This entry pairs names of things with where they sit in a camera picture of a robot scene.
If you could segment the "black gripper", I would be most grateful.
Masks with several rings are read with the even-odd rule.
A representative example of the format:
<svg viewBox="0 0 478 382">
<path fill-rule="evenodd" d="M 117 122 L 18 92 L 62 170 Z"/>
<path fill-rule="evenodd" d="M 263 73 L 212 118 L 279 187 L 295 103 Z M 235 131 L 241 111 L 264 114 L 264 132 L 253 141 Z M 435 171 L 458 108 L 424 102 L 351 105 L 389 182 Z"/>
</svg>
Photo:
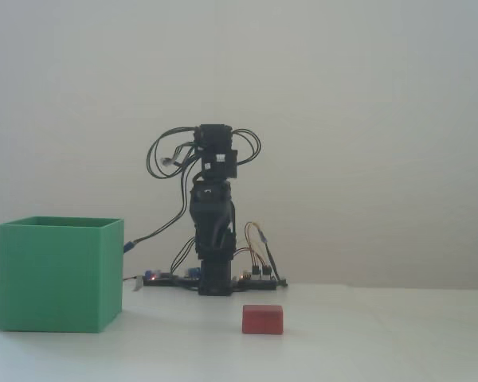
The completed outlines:
<svg viewBox="0 0 478 382">
<path fill-rule="evenodd" d="M 204 151 L 201 170 L 193 178 L 194 200 L 229 200 L 230 178 L 237 177 L 237 150 Z M 232 259 L 237 246 L 236 209 L 232 201 L 191 201 L 198 249 L 219 249 L 222 259 Z"/>
</svg>

